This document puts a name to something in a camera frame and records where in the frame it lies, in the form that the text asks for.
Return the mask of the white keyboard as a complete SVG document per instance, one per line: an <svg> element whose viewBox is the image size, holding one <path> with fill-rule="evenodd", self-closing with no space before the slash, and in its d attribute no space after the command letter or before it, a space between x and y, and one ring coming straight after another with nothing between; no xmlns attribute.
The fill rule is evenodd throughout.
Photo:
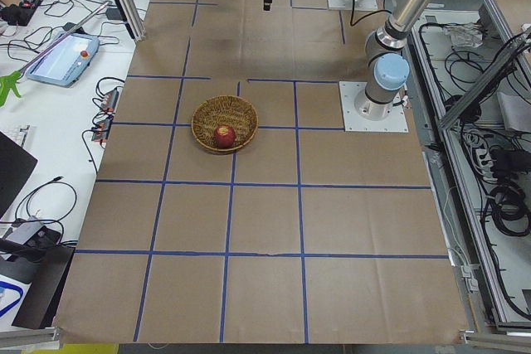
<svg viewBox="0 0 531 354"><path fill-rule="evenodd" d="M32 126L29 124L2 125L1 133L23 149L29 149Z"/></svg>

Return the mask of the black laptop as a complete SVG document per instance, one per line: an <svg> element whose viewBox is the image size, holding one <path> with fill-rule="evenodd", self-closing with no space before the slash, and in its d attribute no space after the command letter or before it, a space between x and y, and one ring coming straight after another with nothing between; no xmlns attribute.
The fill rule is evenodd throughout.
<svg viewBox="0 0 531 354"><path fill-rule="evenodd" d="M1 133L1 216L4 216L37 165L37 159Z"/></svg>

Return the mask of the round wicker basket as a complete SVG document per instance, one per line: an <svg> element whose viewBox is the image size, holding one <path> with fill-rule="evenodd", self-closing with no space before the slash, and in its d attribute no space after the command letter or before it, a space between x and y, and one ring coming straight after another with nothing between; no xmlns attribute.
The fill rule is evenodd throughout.
<svg viewBox="0 0 531 354"><path fill-rule="evenodd" d="M218 125L230 125L236 132L232 148L218 148L214 130ZM191 122L192 135L206 150L212 153L234 153L244 148L255 137L258 115L255 107L236 95L218 95L202 102L194 111Z"/></svg>

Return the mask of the blue teach pendant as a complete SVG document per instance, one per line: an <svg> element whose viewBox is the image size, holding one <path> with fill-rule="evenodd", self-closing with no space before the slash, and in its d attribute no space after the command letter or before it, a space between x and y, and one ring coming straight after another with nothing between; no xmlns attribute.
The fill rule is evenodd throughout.
<svg viewBox="0 0 531 354"><path fill-rule="evenodd" d="M98 37L73 33L32 65L25 76L45 84L69 87L80 78L99 48Z"/></svg>

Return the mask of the dark red apple in basket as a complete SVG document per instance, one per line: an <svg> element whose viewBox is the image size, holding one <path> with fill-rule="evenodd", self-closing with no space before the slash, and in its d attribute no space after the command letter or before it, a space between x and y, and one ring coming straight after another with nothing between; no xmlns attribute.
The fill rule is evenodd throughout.
<svg viewBox="0 0 531 354"><path fill-rule="evenodd" d="M236 141L236 132L230 125L218 125L214 130L214 141L218 148L232 148Z"/></svg>

